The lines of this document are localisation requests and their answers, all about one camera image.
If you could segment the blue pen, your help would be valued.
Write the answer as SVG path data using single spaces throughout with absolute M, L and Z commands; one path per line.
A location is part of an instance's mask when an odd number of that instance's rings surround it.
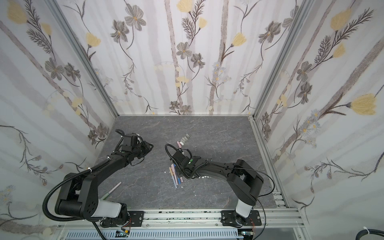
M 174 173 L 176 175 L 177 182 L 178 182 L 178 184 L 181 184 L 181 179 L 179 178 L 179 175 L 177 172 L 177 166 L 175 164 L 173 164 L 173 166 L 174 166 Z

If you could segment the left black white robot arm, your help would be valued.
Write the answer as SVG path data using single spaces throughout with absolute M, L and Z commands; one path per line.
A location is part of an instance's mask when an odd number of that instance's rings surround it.
M 144 158 L 153 147 L 146 141 L 133 146 L 121 146 L 98 166 L 66 176 L 60 186 L 55 213 L 71 217 L 74 221 L 101 220 L 104 228 L 128 224 L 131 218 L 127 205 L 101 200 L 98 188 L 103 181 L 130 165 L 134 159 Z

